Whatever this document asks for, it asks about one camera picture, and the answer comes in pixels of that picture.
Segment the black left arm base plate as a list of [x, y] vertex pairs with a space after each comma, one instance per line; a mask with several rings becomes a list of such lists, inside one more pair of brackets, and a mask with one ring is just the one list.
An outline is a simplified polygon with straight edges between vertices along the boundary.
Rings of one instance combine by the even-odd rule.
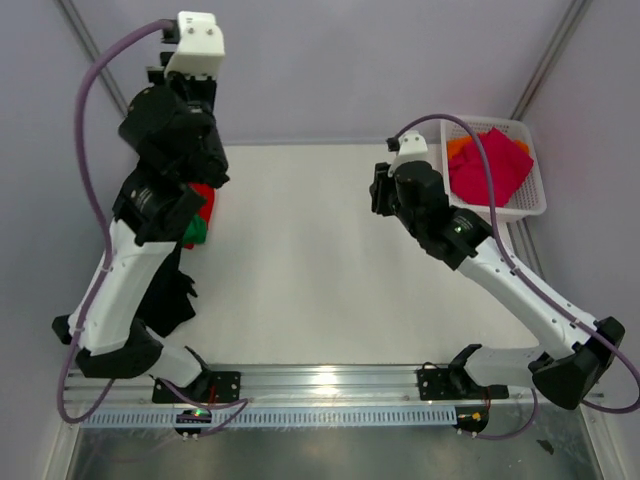
[[[203, 371], [187, 387], [176, 390], [195, 403], [203, 405], [228, 404], [240, 398], [241, 373], [239, 371]], [[152, 402], [154, 404], [183, 403], [163, 382], [156, 379]]]

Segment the black t shirt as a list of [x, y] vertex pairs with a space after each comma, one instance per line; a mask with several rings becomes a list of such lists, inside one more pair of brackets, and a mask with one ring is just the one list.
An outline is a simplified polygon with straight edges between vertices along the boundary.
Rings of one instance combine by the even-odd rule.
[[196, 315], [189, 299], [197, 296], [195, 281], [179, 270], [182, 250], [177, 244], [161, 263], [136, 311], [136, 317], [162, 338]]

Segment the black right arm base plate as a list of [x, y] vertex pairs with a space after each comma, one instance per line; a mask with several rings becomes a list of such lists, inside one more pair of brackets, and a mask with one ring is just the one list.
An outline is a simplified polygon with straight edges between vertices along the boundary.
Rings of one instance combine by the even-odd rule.
[[503, 400], [509, 397], [504, 385], [480, 386], [461, 366], [425, 362], [416, 370], [417, 388], [422, 401]]

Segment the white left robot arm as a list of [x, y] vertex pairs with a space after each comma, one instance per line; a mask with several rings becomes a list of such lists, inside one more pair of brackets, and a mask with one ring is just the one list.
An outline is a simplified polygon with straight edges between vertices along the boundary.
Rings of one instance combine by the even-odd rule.
[[221, 187], [228, 162], [213, 106], [225, 56], [216, 17], [182, 11], [118, 41], [85, 74], [76, 96], [74, 140], [83, 181], [89, 180], [84, 144], [88, 93], [100, 71], [144, 37], [161, 32], [171, 51], [149, 73], [150, 84], [131, 101], [118, 133], [137, 154], [110, 214], [96, 218], [105, 248], [76, 310], [53, 324], [88, 378], [131, 379], [143, 375], [174, 383], [190, 402], [203, 399], [210, 379], [203, 362], [186, 347], [166, 345], [156, 326], [178, 298], [152, 289], [204, 198], [196, 186]]

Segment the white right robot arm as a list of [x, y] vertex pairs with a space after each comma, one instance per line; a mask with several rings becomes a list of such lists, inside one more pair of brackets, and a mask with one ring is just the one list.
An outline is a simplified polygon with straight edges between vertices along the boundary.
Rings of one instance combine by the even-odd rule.
[[[387, 141], [396, 157], [378, 163], [369, 188], [374, 213], [396, 217], [420, 247], [489, 292], [537, 339], [534, 347], [466, 347], [450, 363], [448, 385], [470, 397], [494, 385], [537, 389], [566, 410], [576, 409], [608, 369], [625, 329], [616, 319], [598, 320], [571, 307], [508, 248], [499, 247], [491, 226], [478, 214], [450, 205], [442, 175], [428, 162], [428, 146], [415, 130]], [[569, 315], [594, 330], [589, 335]]]

